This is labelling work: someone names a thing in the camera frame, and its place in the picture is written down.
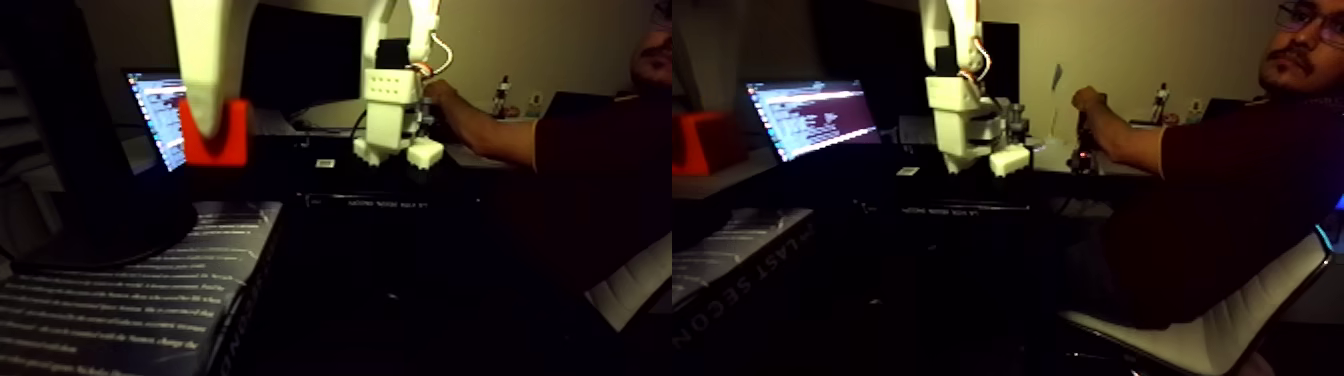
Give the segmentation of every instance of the laptop screen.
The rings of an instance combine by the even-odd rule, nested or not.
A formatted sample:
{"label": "laptop screen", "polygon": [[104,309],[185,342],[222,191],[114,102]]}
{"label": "laptop screen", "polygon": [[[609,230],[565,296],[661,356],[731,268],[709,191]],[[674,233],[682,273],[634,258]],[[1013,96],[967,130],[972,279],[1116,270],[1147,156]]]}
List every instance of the laptop screen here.
{"label": "laptop screen", "polygon": [[183,152],[181,120],[177,117],[177,101],[187,97],[177,73],[126,73],[126,82],[136,95],[136,105],[145,117],[145,126],[153,137],[155,148],[163,157],[168,171],[187,162]]}
{"label": "laptop screen", "polygon": [[859,81],[754,82],[747,95],[784,161],[835,144],[879,144]]}

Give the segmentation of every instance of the desk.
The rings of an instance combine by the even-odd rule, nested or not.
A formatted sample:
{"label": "desk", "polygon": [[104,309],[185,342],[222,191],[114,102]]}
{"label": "desk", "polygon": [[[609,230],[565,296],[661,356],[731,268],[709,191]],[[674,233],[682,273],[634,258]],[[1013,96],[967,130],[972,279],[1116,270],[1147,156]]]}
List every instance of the desk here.
{"label": "desk", "polygon": [[800,316],[790,291],[821,261],[812,209],[735,209],[732,220],[695,247],[672,255],[672,278],[650,312],[664,317],[676,375],[737,373],[775,363]]}
{"label": "desk", "polygon": [[[1047,140],[1044,145],[1036,148],[1036,152],[1032,153],[1035,158],[1034,169],[1039,172],[1073,173],[1068,169],[1068,158],[1073,157],[1073,145],[1064,145],[1059,140]],[[1097,168],[1101,171],[1101,175],[1149,176],[1149,173],[1137,168],[1111,161],[1105,153],[1097,154]]]}
{"label": "desk", "polygon": [[[585,279],[587,271],[606,278],[622,265],[637,269],[629,258],[605,255],[620,254],[616,248],[634,234],[624,228],[641,222],[613,219],[655,211],[622,205],[626,216],[603,216],[610,205],[585,203],[621,192],[601,195],[583,181],[526,169],[445,161],[419,176],[406,165],[367,168],[348,145],[314,137],[304,149],[273,148],[276,160],[267,165],[276,171],[265,176],[302,181],[271,184],[332,193],[309,196],[332,200],[286,219],[292,240],[280,247],[273,269],[288,273],[270,279],[271,305],[259,305],[263,312],[249,332],[262,337],[249,341],[250,357],[235,373],[607,375],[593,369],[630,359],[607,356],[620,353],[606,346],[617,346],[624,332],[616,333],[582,294],[560,286],[578,285],[563,281]],[[337,168],[314,169],[313,158],[336,158]],[[343,204],[337,195],[364,199]],[[598,270],[606,263],[612,267]]]}
{"label": "desk", "polygon": [[227,364],[280,207],[196,203],[196,228],[161,255],[118,270],[16,273],[0,285],[0,373],[204,375]]}
{"label": "desk", "polygon": [[672,176],[672,199],[704,200],[778,164],[771,149],[755,149],[747,160],[710,176]]}

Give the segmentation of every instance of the man's arm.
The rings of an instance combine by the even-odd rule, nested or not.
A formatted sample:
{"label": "man's arm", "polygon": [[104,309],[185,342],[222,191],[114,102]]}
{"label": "man's arm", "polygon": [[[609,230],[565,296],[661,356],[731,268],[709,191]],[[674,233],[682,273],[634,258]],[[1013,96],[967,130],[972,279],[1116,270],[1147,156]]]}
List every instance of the man's arm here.
{"label": "man's arm", "polygon": [[1136,129],[1106,105],[1105,94],[1085,87],[1074,94],[1074,106],[1087,114],[1087,126],[1106,156],[1118,164],[1130,165],[1148,173],[1163,176],[1163,129]]}
{"label": "man's arm", "polygon": [[425,97],[438,103],[449,126],[466,142],[472,152],[512,164],[534,167],[535,140],[528,125],[501,124],[489,114],[477,110],[457,94],[457,89],[444,81],[425,86]]}

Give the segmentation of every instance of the eyeglasses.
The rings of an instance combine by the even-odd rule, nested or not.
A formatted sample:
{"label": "eyeglasses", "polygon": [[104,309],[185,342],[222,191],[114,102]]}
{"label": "eyeglasses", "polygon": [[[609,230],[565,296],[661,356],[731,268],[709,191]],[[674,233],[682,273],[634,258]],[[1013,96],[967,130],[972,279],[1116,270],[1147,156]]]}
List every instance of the eyeglasses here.
{"label": "eyeglasses", "polygon": [[1321,15],[1312,1],[1288,1],[1278,5],[1274,23],[1288,32],[1298,32],[1321,19],[1321,42],[1335,48],[1344,48],[1344,13]]}

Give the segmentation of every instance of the beige wall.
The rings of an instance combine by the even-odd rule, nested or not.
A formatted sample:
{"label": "beige wall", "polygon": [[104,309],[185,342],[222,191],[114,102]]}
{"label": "beige wall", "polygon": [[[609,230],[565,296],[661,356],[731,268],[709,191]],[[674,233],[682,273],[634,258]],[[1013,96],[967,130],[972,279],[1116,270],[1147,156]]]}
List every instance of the beige wall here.
{"label": "beige wall", "polygon": [[[327,13],[363,15],[366,1],[274,0],[269,4]],[[629,62],[649,27],[650,1],[632,0],[444,0],[439,35],[454,60],[441,75],[477,107],[489,107],[505,74],[509,103],[519,107],[535,91],[548,103],[555,91],[614,94],[630,85]],[[406,36],[409,11],[398,4],[391,36]],[[430,63],[442,62],[434,50]],[[363,101],[313,107],[304,117],[319,126],[349,126]]]}
{"label": "beige wall", "polygon": [[[337,15],[368,11],[366,0],[262,3]],[[406,1],[399,3],[388,30],[394,38],[405,38],[410,23]],[[134,122],[138,114],[120,70],[176,66],[168,0],[78,4],[89,19],[113,118]],[[517,105],[534,91],[547,101],[558,90],[614,94],[629,86],[629,59],[650,12],[652,3],[642,0],[442,0],[439,34],[456,58],[441,77],[478,106],[488,106],[505,74],[513,82],[511,103]],[[435,48],[430,62],[442,58]],[[321,126],[349,126],[362,110],[362,101],[349,101],[314,107],[305,117]]]}
{"label": "beige wall", "polygon": [[[917,0],[871,0],[918,9]],[[1274,34],[1267,0],[982,0],[985,21],[1021,26],[1021,99],[1032,134],[1074,142],[1073,93],[1091,85],[1126,118],[1144,118],[1167,82],[1168,111],[1191,101],[1261,94],[1255,68]],[[1055,64],[1063,67],[1051,93]]]}
{"label": "beige wall", "polygon": [[707,110],[730,111],[739,79],[823,74],[809,0],[676,0],[676,27]]}
{"label": "beige wall", "polygon": [[741,21],[750,0],[673,0],[672,15],[683,59],[695,79],[699,101],[706,110],[732,109],[732,85],[738,77]]}

